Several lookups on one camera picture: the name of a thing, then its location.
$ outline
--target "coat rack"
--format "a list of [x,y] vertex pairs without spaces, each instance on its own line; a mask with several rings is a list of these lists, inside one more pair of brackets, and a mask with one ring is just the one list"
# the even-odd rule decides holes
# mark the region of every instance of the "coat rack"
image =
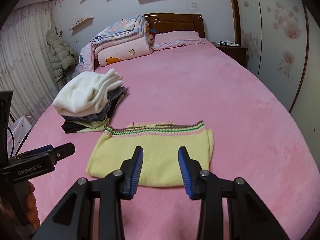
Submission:
[[60,35],[58,35],[59,38],[62,38],[62,32],[60,32]]

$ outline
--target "white curtain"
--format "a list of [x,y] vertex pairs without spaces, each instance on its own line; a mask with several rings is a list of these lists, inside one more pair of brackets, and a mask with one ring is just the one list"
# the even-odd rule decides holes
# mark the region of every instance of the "white curtain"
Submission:
[[0,31],[0,90],[13,90],[11,114],[30,115],[35,123],[59,92],[54,83],[50,47],[51,2],[14,10]]

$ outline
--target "white fluffy garment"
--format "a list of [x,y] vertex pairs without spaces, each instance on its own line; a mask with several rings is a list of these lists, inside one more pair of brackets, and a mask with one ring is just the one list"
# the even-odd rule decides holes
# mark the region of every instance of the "white fluffy garment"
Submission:
[[108,91],[120,87],[121,79],[113,68],[105,75],[82,72],[61,89],[52,105],[60,115],[80,117],[100,113],[108,103]]

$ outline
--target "headboard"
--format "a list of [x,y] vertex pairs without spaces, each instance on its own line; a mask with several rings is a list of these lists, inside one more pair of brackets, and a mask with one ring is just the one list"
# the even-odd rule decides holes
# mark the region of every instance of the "headboard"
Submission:
[[150,29],[158,33],[196,31],[201,38],[205,38],[201,14],[148,13],[145,17]]

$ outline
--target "pink bed sheet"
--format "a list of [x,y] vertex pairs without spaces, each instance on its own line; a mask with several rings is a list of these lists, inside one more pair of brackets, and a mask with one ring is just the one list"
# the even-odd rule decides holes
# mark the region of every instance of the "pink bed sheet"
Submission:
[[[247,180],[290,239],[301,239],[320,210],[320,175],[305,140],[290,114],[253,74],[204,40],[206,44],[112,64],[128,93],[111,125],[204,120],[214,131],[210,170],[220,178]],[[96,72],[108,70],[99,67]],[[92,179],[86,165],[101,132],[65,134],[63,122],[50,106],[21,149],[67,142],[76,147],[54,172],[32,180],[41,221],[79,177]],[[189,200],[182,187],[139,187],[133,201],[122,201],[122,212],[128,240],[196,239],[200,202]]]

